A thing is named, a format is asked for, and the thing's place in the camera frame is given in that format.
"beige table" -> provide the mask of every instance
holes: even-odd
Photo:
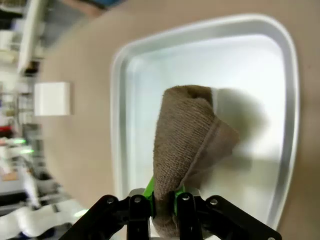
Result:
[[[241,13],[275,17],[296,44],[300,136],[279,231],[285,240],[320,239],[319,0],[128,0],[73,32],[73,37],[64,37],[46,59],[40,79],[72,83],[73,115],[39,120],[49,170],[67,191],[87,207],[100,196],[114,193],[109,76],[117,50],[159,31]]]

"brown towel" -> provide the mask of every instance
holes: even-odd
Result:
[[[170,193],[183,184],[200,187],[199,173],[230,155],[238,140],[215,116],[209,87],[176,86],[164,92],[153,150],[153,224],[161,237],[179,236]]]

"white box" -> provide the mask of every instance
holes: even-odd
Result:
[[[70,84],[68,82],[36,83],[34,87],[36,116],[66,116],[70,114]]]

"silver tray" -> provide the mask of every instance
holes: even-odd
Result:
[[[176,85],[212,88],[216,115],[241,142],[200,190],[221,195],[278,226],[299,128],[296,50],[271,17],[245,14],[172,29],[124,46],[111,76],[112,157],[117,194],[145,188],[162,94]]]

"folded towel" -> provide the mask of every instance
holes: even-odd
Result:
[[[171,192],[182,185],[200,187],[201,172],[230,155],[239,140],[237,132],[215,116],[212,99],[211,89],[203,86],[164,92],[153,150],[153,224],[161,237],[179,236]]]

